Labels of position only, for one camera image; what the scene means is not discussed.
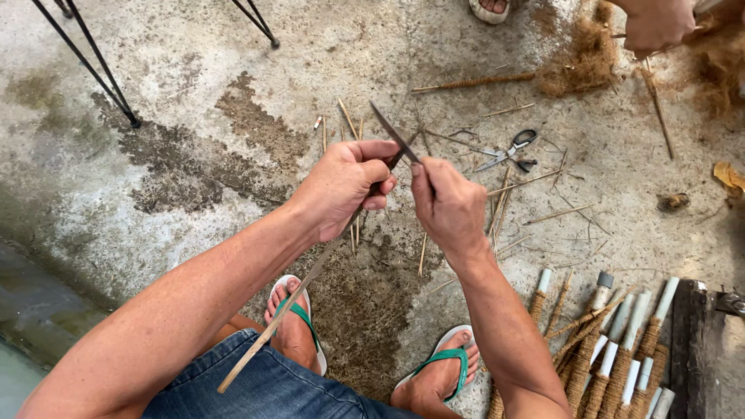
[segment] forearm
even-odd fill
[[[280,207],[169,271],[85,335],[25,406],[103,415],[149,400],[312,244],[301,219]]]
[[[539,398],[539,404],[554,404],[568,413],[551,353],[497,266],[486,239],[483,250],[451,265],[463,286],[479,351],[504,399],[505,409],[513,410],[513,402],[526,406],[529,403],[518,401],[533,393],[547,399]]]

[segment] denim shorts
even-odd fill
[[[224,394],[218,386],[259,334],[239,330],[196,358],[148,404],[144,418],[419,418],[360,396],[268,344]]]

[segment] hand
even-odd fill
[[[469,182],[447,160],[422,158],[411,165],[416,217],[451,266],[487,251],[486,189]]]
[[[392,141],[348,141],[331,145],[286,205],[299,208],[304,220],[326,242],[341,233],[352,213],[362,204],[368,211],[385,207],[385,195],[397,179],[381,159],[392,157],[399,146]],[[367,196],[370,186],[380,191]]]
[[[624,48],[644,58],[655,51],[680,44],[694,31],[690,0],[614,0],[626,12]]]

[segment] foot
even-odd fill
[[[293,294],[299,285],[300,281],[297,278],[290,278],[287,281],[287,288],[280,285],[274,289],[269,301],[267,301],[267,309],[264,311],[264,321],[267,322],[267,325],[274,318],[279,303],[288,296],[288,293]],[[306,312],[308,311],[305,298],[298,298],[297,305],[301,306]],[[321,374],[311,329],[294,312],[289,312],[282,318],[282,323],[277,327],[276,336],[272,337],[271,347],[303,367],[316,374]]]
[[[507,7],[506,0],[479,0],[478,4],[489,12],[502,14]]]
[[[468,330],[456,333],[445,342],[440,350],[455,349],[471,340]],[[476,345],[466,349],[468,355],[468,375],[466,384],[473,381],[478,368],[478,347]],[[457,388],[460,376],[460,359],[448,358],[427,364],[422,370],[407,382],[393,390],[390,395],[390,405],[412,412],[427,411],[427,405],[442,403],[453,394]]]

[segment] concrete floor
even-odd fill
[[[82,48],[76,24],[45,3]],[[561,322],[581,310],[600,269],[619,286],[654,292],[670,275],[705,280],[710,289],[745,286],[738,276],[745,268],[745,218],[739,209],[722,208],[724,193],[711,177],[718,160],[744,168],[741,131],[708,123],[697,111],[694,86],[681,82],[691,76],[684,48],[652,60],[660,80],[670,81],[660,85],[678,153],[670,161],[650,96],[631,76],[637,64],[620,46],[617,71],[626,77],[617,93],[552,99],[531,82],[408,92],[490,75],[501,64],[507,64],[501,74],[535,69],[565,39],[574,0],[555,3],[552,37],[531,22],[534,4],[517,7],[497,27],[478,21],[465,0],[257,5],[282,41],[278,50],[225,1],[81,1],[90,31],[144,120],[131,130],[32,3],[0,0],[0,236],[115,308],[286,200],[322,153],[321,132],[312,130],[319,115],[336,130],[331,142],[340,141],[343,126],[351,139],[338,98],[355,124],[364,119],[365,138],[384,138],[367,104],[372,98],[405,136],[419,123],[417,108],[429,129],[449,134],[476,125],[471,129],[480,137],[471,141],[492,148],[506,148],[523,128],[538,129],[541,140],[521,154],[540,164],[531,174],[513,170],[515,180],[557,168],[562,154],[554,145],[568,149],[569,162],[586,153],[571,168],[583,179],[564,175],[555,188],[546,179],[513,190],[498,243],[532,233],[523,245],[557,252],[515,247],[508,252],[520,253],[501,262],[526,301],[542,268],[591,256],[574,266]],[[622,28],[623,13],[616,14]],[[485,156],[433,136],[428,141],[434,156],[451,159],[472,180],[488,189],[501,185],[507,164],[476,176],[472,167]],[[413,149],[426,154],[421,139]],[[390,217],[366,214],[358,252],[338,251],[309,288],[329,376],[382,400],[440,334],[469,321],[457,283],[433,292],[454,275],[431,242],[424,274],[417,274],[423,230],[410,175],[400,166]],[[658,211],[656,194],[674,192],[688,193],[691,206]],[[585,213],[611,235],[576,213],[523,225],[568,209],[562,196],[577,206],[594,204]],[[309,251],[288,272],[304,274],[318,253]],[[568,271],[556,269],[551,301]],[[244,312],[259,318],[267,293],[268,287]],[[734,406],[723,406],[724,417],[735,418],[743,417],[742,400],[735,400],[745,388],[736,373],[745,342],[742,323],[732,322],[725,362],[735,371],[721,382]],[[479,418],[488,396],[488,373],[479,372],[451,405]]]

